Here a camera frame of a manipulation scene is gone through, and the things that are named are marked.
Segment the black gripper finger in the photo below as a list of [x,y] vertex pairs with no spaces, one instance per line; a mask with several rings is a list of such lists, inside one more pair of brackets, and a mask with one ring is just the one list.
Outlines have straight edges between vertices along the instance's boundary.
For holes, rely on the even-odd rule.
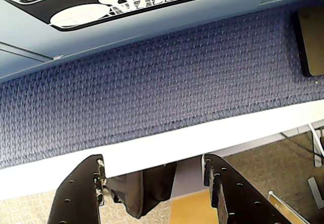
[[57,188],[48,223],[100,223],[105,180],[101,154],[81,161]]
[[220,156],[204,154],[201,167],[218,223],[309,223],[272,191],[265,198]]

